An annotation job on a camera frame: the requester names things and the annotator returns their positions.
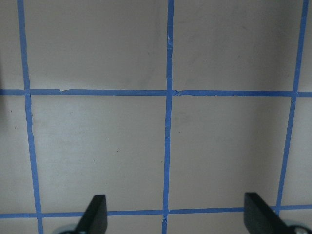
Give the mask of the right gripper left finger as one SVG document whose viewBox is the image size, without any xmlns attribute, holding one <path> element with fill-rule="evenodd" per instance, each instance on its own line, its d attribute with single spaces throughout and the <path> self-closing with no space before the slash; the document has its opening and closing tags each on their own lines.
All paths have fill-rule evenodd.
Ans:
<svg viewBox="0 0 312 234">
<path fill-rule="evenodd" d="M 105 195 L 95 195 L 75 227 L 74 234 L 105 234 L 108 226 Z"/>
</svg>

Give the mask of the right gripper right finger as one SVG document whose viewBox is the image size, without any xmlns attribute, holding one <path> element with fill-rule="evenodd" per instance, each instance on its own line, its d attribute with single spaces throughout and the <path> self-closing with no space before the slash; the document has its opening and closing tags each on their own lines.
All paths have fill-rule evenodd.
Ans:
<svg viewBox="0 0 312 234">
<path fill-rule="evenodd" d="M 244 224 L 250 234 L 293 233 L 257 193 L 244 194 Z"/>
</svg>

